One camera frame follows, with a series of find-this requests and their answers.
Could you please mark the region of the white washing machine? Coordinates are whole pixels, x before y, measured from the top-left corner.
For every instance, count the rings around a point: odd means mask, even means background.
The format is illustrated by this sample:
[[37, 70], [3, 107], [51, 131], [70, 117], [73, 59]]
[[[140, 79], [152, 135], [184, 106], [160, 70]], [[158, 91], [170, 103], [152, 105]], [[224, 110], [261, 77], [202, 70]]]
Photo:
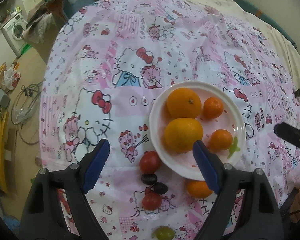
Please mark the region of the white washing machine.
[[27, 22], [21, 12], [15, 14], [2, 28], [2, 33], [11, 49], [19, 58], [22, 55], [26, 42], [23, 39], [23, 32], [26, 30]]

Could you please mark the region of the large orange with stem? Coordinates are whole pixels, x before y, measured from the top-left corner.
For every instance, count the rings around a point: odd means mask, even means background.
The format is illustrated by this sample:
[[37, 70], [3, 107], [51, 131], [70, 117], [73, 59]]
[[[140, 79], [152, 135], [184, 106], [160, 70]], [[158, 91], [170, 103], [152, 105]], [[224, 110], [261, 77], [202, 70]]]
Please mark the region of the large orange with stem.
[[197, 93], [189, 88], [178, 88], [172, 91], [166, 106], [174, 118], [196, 118], [202, 110], [202, 103]]

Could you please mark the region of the large red tomato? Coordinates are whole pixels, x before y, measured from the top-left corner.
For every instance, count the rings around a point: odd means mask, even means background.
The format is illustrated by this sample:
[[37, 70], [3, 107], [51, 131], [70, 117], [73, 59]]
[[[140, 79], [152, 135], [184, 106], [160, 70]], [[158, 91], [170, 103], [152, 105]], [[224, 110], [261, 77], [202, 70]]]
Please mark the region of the large red tomato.
[[153, 174], [160, 168], [160, 166], [161, 159], [155, 151], [146, 152], [139, 162], [139, 168], [144, 174]]

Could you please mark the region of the yellow wooden chair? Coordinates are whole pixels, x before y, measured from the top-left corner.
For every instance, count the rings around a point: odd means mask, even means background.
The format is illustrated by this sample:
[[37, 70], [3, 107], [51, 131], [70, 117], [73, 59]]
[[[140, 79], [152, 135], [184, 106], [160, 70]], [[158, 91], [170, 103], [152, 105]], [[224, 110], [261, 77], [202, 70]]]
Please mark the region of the yellow wooden chair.
[[7, 181], [5, 176], [5, 133], [7, 129], [9, 113], [5, 111], [0, 117], [0, 190], [8, 193]]

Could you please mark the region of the green grape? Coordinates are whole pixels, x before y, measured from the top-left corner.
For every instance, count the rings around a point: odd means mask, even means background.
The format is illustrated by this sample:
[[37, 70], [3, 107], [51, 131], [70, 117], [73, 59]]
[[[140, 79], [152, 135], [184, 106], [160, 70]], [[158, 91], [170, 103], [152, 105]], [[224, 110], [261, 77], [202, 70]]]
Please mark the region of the green grape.
[[153, 232], [153, 237], [158, 240], [172, 240], [175, 237], [175, 233], [168, 226], [160, 226]]

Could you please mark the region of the small red tomato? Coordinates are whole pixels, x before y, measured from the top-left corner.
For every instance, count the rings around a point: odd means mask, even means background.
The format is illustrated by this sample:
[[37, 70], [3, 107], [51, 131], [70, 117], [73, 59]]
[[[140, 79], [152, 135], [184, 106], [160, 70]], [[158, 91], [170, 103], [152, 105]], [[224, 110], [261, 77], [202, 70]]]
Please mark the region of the small red tomato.
[[146, 194], [142, 199], [142, 207], [145, 210], [154, 211], [162, 204], [162, 196], [155, 192]]

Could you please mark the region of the large yellow-orange orange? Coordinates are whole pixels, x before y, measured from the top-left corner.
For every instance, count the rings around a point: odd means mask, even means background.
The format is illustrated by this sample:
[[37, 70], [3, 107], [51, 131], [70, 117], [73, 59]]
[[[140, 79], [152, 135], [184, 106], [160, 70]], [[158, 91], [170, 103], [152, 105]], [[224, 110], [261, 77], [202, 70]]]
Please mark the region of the large yellow-orange orange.
[[164, 129], [165, 146], [175, 153], [186, 153], [192, 150], [197, 140], [204, 134], [201, 123], [193, 118], [177, 118], [168, 123]]

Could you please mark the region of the dark purple grape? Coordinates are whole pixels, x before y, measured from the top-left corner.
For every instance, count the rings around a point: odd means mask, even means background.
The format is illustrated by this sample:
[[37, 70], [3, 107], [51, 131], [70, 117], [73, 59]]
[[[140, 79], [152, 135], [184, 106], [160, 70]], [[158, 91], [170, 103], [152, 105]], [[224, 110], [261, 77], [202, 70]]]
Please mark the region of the dark purple grape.
[[168, 192], [168, 186], [165, 185], [164, 183], [156, 182], [153, 185], [152, 190], [157, 194], [165, 194]]
[[146, 184], [146, 185], [154, 185], [157, 181], [158, 178], [156, 174], [142, 174], [141, 175], [141, 181]]

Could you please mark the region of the plastic bag on floor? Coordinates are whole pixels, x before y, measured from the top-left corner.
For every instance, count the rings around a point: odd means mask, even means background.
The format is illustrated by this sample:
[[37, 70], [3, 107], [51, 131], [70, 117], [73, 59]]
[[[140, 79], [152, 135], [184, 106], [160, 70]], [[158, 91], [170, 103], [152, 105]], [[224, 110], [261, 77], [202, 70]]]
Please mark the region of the plastic bag on floor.
[[13, 63], [4, 72], [4, 85], [10, 91], [14, 90], [19, 83], [21, 73], [18, 71], [19, 63]]

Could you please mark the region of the pink white strawberry plate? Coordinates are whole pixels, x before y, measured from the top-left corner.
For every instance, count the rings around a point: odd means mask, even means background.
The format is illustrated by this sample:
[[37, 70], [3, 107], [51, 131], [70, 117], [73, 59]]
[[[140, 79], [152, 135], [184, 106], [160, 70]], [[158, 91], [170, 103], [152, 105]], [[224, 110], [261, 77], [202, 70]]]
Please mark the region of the pink white strawberry plate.
[[[196, 118], [174, 118], [168, 111], [168, 97], [177, 89], [190, 89], [198, 95], [194, 104], [202, 106], [214, 97], [221, 101], [223, 113], [206, 120], [202, 114]], [[236, 165], [245, 147], [245, 125], [233, 100], [217, 87], [199, 81], [185, 81], [163, 91], [155, 100], [149, 114], [151, 142], [162, 162], [178, 175], [192, 180], [202, 180], [199, 167], [193, 157], [192, 146], [200, 139], [208, 144], [213, 132], [219, 129], [232, 136], [230, 146], [216, 153], [223, 163]]]

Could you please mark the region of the pink cartoon cat bedsheet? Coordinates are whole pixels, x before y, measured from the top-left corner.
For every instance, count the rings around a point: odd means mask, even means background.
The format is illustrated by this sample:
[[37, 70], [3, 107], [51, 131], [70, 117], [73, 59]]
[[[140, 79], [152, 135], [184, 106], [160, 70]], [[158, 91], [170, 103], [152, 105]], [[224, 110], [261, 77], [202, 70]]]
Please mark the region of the pink cartoon cat bedsheet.
[[193, 239], [215, 194], [191, 145], [231, 133], [222, 161], [262, 169], [283, 205], [300, 150], [273, 128], [300, 129], [300, 56], [231, 0], [99, 0], [76, 9], [51, 50], [40, 106], [44, 166], [80, 161], [101, 139], [109, 158], [87, 193], [110, 239], [154, 230]]

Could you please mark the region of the small mandarin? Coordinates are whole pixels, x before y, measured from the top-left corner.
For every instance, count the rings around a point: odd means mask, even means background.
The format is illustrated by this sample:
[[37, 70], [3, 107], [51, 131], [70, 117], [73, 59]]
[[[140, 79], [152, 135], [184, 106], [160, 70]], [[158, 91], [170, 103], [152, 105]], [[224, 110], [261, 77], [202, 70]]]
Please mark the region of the small mandarin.
[[186, 183], [186, 190], [193, 198], [198, 199], [204, 199], [213, 193], [206, 181], [189, 180]]
[[219, 98], [210, 97], [203, 104], [203, 117], [206, 120], [218, 118], [222, 115], [224, 106]]
[[214, 131], [208, 143], [208, 148], [211, 152], [219, 152], [227, 150], [232, 145], [232, 134], [225, 129]]

